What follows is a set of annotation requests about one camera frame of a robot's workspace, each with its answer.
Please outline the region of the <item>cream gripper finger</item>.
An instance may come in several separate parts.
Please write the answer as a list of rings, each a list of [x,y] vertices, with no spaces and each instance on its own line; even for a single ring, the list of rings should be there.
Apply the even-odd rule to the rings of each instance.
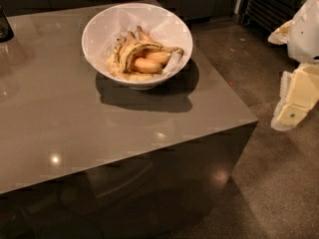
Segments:
[[[301,64],[292,73],[284,72],[279,97],[271,127],[279,131],[297,127],[319,101],[319,66]]]
[[[274,45],[286,45],[289,40],[291,23],[292,21],[289,20],[273,31],[268,37],[268,42]]]

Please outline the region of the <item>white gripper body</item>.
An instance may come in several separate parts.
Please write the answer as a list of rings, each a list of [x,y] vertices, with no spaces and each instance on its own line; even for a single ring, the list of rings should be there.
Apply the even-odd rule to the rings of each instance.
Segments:
[[[294,15],[287,48],[288,56],[299,63],[319,63],[319,0],[307,0]]]

